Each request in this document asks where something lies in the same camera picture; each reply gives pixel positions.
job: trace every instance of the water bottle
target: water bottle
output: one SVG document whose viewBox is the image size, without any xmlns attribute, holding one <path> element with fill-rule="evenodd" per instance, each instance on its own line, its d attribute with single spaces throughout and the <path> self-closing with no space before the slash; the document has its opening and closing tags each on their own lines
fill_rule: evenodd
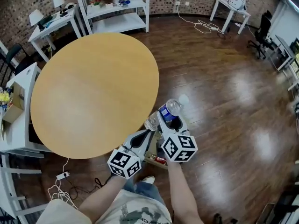
<svg viewBox="0 0 299 224">
<path fill-rule="evenodd" d="M 159 108 L 160 113 L 163 115 L 166 122 L 171 122 L 177 117 L 183 107 L 189 103 L 189 98 L 184 94 L 178 99 L 170 99 L 163 106 Z M 152 113 L 144 122 L 146 129 L 156 131 L 158 126 L 157 112 Z"/>
</svg>

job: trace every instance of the white lamp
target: white lamp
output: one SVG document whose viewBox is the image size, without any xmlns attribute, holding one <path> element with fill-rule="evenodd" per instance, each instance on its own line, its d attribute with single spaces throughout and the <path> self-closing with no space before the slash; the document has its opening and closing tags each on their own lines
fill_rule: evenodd
<svg viewBox="0 0 299 224">
<path fill-rule="evenodd" d="M 67 15 L 66 9 L 62 9 L 61 5 L 64 4 L 64 0 L 53 0 L 54 7 L 60 7 L 60 16 L 63 17 Z"/>
<path fill-rule="evenodd" d="M 34 26 L 35 24 L 38 25 L 40 31 L 44 30 L 44 27 L 40 24 L 40 20 L 43 19 L 43 14 L 39 10 L 34 10 L 29 15 L 30 24 Z"/>
</svg>

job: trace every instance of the white sneaker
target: white sneaker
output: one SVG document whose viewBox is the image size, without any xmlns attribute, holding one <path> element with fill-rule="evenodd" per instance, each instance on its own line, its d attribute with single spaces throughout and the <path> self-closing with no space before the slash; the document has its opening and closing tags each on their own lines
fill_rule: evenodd
<svg viewBox="0 0 299 224">
<path fill-rule="evenodd" d="M 155 181 L 155 177 L 154 176 L 148 176 L 148 177 L 146 177 L 146 178 L 144 178 L 142 180 L 142 182 L 147 182 L 147 183 L 150 183 L 150 184 L 153 184 L 154 181 Z"/>
</svg>

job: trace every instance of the black and white cube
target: black and white cube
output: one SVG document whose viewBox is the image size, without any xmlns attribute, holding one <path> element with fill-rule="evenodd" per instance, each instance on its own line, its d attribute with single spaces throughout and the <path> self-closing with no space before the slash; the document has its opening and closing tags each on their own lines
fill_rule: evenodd
<svg viewBox="0 0 299 224">
<path fill-rule="evenodd" d="M 165 137 L 161 148 L 173 162 L 188 162 L 198 150 L 193 136 L 174 133 Z"/>
<path fill-rule="evenodd" d="M 117 149 L 113 150 L 107 163 L 112 173 L 126 179 L 129 179 L 141 169 L 139 157 Z"/>
</svg>

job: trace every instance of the person's left arm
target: person's left arm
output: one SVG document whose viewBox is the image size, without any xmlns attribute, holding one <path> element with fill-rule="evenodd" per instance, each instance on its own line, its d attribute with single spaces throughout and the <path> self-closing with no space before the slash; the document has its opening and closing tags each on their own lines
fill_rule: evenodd
<svg viewBox="0 0 299 224">
<path fill-rule="evenodd" d="M 125 178 L 113 176 L 104 187 L 86 198 L 78 210 L 95 223 L 111 206 L 126 181 Z"/>
</svg>

